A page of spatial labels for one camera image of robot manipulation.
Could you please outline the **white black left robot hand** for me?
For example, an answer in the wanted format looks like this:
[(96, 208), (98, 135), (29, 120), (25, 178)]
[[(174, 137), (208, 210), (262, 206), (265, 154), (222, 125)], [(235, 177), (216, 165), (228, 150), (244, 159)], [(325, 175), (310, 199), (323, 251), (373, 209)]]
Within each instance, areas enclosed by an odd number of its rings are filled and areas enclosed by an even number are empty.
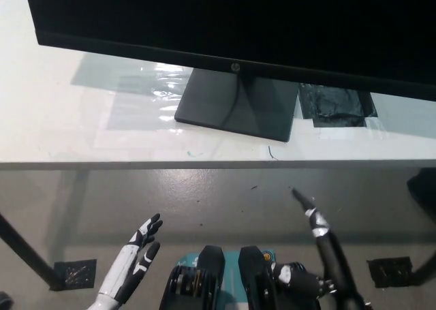
[(160, 249), (155, 234), (162, 224), (157, 213), (134, 232), (112, 263), (90, 309), (120, 309), (131, 298)]

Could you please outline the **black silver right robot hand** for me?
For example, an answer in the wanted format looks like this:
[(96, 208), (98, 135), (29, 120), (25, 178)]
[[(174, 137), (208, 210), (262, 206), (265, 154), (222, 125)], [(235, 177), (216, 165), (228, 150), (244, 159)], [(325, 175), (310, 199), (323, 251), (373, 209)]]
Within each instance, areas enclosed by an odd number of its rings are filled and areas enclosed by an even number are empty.
[(324, 265), (324, 278), (332, 282), (338, 293), (348, 293), (354, 287), (354, 281), (344, 252), (330, 224), (311, 199), (296, 188), (292, 189), (292, 195), (309, 219), (311, 232)]

